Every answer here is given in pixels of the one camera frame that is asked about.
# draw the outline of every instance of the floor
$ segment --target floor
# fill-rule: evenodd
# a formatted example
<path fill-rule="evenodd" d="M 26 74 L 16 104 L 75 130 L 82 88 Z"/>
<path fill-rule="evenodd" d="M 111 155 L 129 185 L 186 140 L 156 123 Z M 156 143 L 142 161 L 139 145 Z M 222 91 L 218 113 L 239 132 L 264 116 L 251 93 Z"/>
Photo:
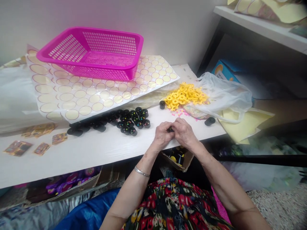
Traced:
<path fill-rule="evenodd" d="M 248 192 L 273 229 L 307 229 L 307 184 L 280 193 Z"/>

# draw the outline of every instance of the cardboard tray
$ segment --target cardboard tray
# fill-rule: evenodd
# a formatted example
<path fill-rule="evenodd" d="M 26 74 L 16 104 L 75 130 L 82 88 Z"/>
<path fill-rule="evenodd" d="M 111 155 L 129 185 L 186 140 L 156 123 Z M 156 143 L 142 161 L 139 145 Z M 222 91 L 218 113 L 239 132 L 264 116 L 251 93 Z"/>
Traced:
<path fill-rule="evenodd" d="M 184 173 L 188 170 L 188 168 L 189 168 L 189 166 L 190 166 L 190 164 L 193 160 L 193 157 L 194 157 L 194 155 L 190 151 L 187 151 L 185 153 L 184 158 L 183 158 L 183 163 L 182 163 L 182 167 L 181 167 L 179 164 L 172 161 L 163 151 L 161 151 L 160 153 L 172 166 L 175 167 L 175 169 L 181 170 Z"/>
<path fill-rule="evenodd" d="M 83 193 L 91 192 L 92 190 L 98 189 L 102 185 L 107 185 L 113 179 L 113 164 L 104 165 L 99 174 L 84 182 L 83 184 L 73 187 L 70 190 L 55 196 L 49 195 L 46 192 L 46 185 L 50 181 L 49 179 L 43 179 L 39 181 L 31 182 L 28 186 L 28 192 L 26 195 L 26 200 L 30 202 L 30 204 L 42 204 L 47 202 L 54 202 L 66 199 L 68 197 L 74 197 L 82 195 Z"/>

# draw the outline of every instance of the small black object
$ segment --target small black object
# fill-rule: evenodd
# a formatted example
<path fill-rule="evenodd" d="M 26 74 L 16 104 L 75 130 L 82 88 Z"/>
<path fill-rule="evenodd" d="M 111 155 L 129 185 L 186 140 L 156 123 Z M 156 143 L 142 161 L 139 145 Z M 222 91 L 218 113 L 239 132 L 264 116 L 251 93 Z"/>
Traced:
<path fill-rule="evenodd" d="M 139 129 L 142 129 L 144 127 L 141 121 L 135 123 L 135 126 L 138 127 Z"/>
<path fill-rule="evenodd" d="M 125 124 L 124 124 L 123 121 L 119 121 L 119 122 L 117 122 L 116 127 L 117 127 L 117 128 L 122 128 L 124 125 L 125 125 Z"/>
<path fill-rule="evenodd" d="M 136 107 L 135 111 L 137 112 L 138 116 L 140 116 L 142 114 L 142 108 L 141 107 Z"/>
<path fill-rule="evenodd" d="M 165 109 L 165 101 L 160 101 L 159 105 L 160 105 L 160 109 Z"/>
<path fill-rule="evenodd" d="M 132 135 L 132 136 L 136 136 L 137 135 L 137 130 L 134 128 L 134 127 L 130 127 L 129 129 L 128 129 L 128 133 L 130 134 L 130 135 Z"/>
<path fill-rule="evenodd" d="M 179 164 L 179 165 L 181 165 L 182 166 L 182 163 L 183 163 L 183 157 L 182 156 L 180 156 L 179 154 L 178 154 L 178 161 L 177 161 L 177 164 Z"/>
<path fill-rule="evenodd" d="M 104 112 L 102 114 L 102 117 L 107 120 L 110 117 L 110 113 L 109 112 Z"/>
<path fill-rule="evenodd" d="M 123 112 L 122 112 L 122 116 L 125 116 L 125 115 L 127 115 L 127 114 L 129 114 L 129 110 L 124 110 Z"/>
<path fill-rule="evenodd" d="M 136 114 L 137 114 L 137 112 L 136 112 L 135 110 L 131 110 L 131 111 L 130 111 L 130 116 L 131 116 L 131 117 L 135 116 Z"/>
<path fill-rule="evenodd" d="M 109 118 L 108 119 L 108 123 L 110 123 L 113 126 L 117 125 L 117 121 L 116 121 L 116 119 L 114 117 Z"/>
<path fill-rule="evenodd" d="M 207 120 L 205 120 L 205 125 L 210 126 L 215 123 L 215 118 L 214 117 L 209 117 Z"/>
<path fill-rule="evenodd" d="M 141 115 L 141 116 L 139 117 L 139 120 L 143 122 L 144 120 L 146 120 L 146 117 L 145 117 L 144 115 Z"/>
<path fill-rule="evenodd" d="M 105 126 L 108 123 L 108 121 L 105 118 L 102 118 L 99 120 L 99 123 Z"/>
<path fill-rule="evenodd" d="M 76 129 L 79 129 L 79 130 L 82 130 L 83 132 L 87 132 L 91 129 L 90 125 L 89 124 L 77 124 L 76 125 Z"/>
<path fill-rule="evenodd" d="M 116 111 L 116 114 L 117 114 L 118 116 L 121 116 L 121 115 L 122 115 L 122 110 L 117 110 L 117 111 Z"/>
<path fill-rule="evenodd" d="M 73 123 L 73 124 L 69 124 L 69 127 L 76 127 L 78 124 L 80 124 L 79 122 Z"/>
<path fill-rule="evenodd" d="M 100 123 L 96 123 L 96 124 L 94 124 L 93 129 L 95 129 L 95 130 L 97 130 L 99 132 L 104 132 L 106 130 L 106 127 L 103 126 Z"/>
<path fill-rule="evenodd" d="M 138 123 L 140 120 L 139 120 L 138 116 L 134 116 L 134 117 L 132 118 L 132 121 L 136 124 L 136 123 Z"/>
<path fill-rule="evenodd" d="M 83 133 L 82 130 L 75 129 L 74 127 L 72 127 L 72 128 L 70 128 L 69 130 L 67 130 L 67 134 L 68 134 L 68 135 L 81 136 L 82 133 Z"/>
<path fill-rule="evenodd" d="M 123 126 L 123 127 L 121 128 L 121 132 L 122 132 L 123 134 L 129 135 L 128 129 L 129 129 L 129 128 L 128 128 L 127 126 Z"/>
<path fill-rule="evenodd" d="M 120 115 L 118 115 L 117 113 L 113 115 L 113 117 L 117 120 L 120 118 Z"/>
<path fill-rule="evenodd" d="M 146 118 L 149 116 L 148 110 L 147 110 L 147 109 L 143 109 L 141 113 L 142 113 L 142 115 L 144 115 Z"/>
<path fill-rule="evenodd" d="M 171 133 L 171 132 L 174 132 L 174 130 L 173 130 L 172 127 L 169 127 L 169 128 L 167 129 L 167 132 L 168 132 L 168 133 Z"/>
<path fill-rule="evenodd" d="M 150 121 L 148 119 L 143 121 L 143 125 L 145 128 L 149 128 L 150 127 Z"/>
<path fill-rule="evenodd" d="M 121 116 L 121 121 L 126 121 L 128 117 L 126 115 Z"/>
<path fill-rule="evenodd" d="M 132 120 L 127 119 L 127 120 L 125 121 L 125 126 L 128 126 L 128 127 L 133 127 L 133 126 L 134 126 L 134 124 L 133 124 Z"/>

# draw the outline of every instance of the white wall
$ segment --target white wall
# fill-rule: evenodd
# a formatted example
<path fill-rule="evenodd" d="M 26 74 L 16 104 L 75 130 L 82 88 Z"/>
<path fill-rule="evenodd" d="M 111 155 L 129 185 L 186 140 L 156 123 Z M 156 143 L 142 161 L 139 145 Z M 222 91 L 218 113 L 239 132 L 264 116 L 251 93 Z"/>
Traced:
<path fill-rule="evenodd" d="M 0 65 L 42 48 L 68 27 L 85 26 L 139 33 L 143 54 L 198 69 L 226 0 L 4 0 L 0 6 Z"/>

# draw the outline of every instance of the white shelf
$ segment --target white shelf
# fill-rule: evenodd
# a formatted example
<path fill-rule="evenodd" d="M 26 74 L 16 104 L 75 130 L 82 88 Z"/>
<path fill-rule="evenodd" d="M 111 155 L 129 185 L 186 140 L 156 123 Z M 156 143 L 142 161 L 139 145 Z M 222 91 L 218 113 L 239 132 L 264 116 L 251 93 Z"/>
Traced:
<path fill-rule="evenodd" d="M 253 16 L 235 13 L 227 6 L 216 6 L 214 13 L 251 31 L 267 37 L 275 42 L 285 45 L 291 49 L 307 54 L 307 39 L 290 33 L 293 25 L 277 23 Z"/>
<path fill-rule="evenodd" d="M 188 64 L 173 66 L 173 68 L 180 76 L 180 82 L 193 83 L 196 79 Z M 2 150 L 16 140 L 24 140 L 33 144 L 21 157 L 5 153 L 0 154 L 0 188 L 62 175 L 144 154 L 153 141 L 155 128 L 161 122 L 173 122 L 177 117 L 174 117 L 169 110 L 160 110 L 159 106 L 149 108 L 148 111 L 151 127 L 149 129 L 137 129 L 138 134 L 135 137 L 126 136 L 117 127 L 107 124 L 107 130 L 103 133 L 91 129 L 81 137 L 68 136 L 67 141 L 51 146 L 41 157 L 33 153 L 34 149 L 42 142 L 51 144 L 52 136 L 66 132 L 68 125 L 37 139 L 23 139 L 20 135 L 0 138 Z M 199 140 L 226 133 L 219 122 L 208 127 L 205 126 L 203 120 L 195 121 L 194 118 L 187 117 L 184 114 L 181 118 L 186 119 L 192 126 Z M 179 143 L 176 140 L 172 140 L 166 149 L 175 146 L 179 146 Z"/>

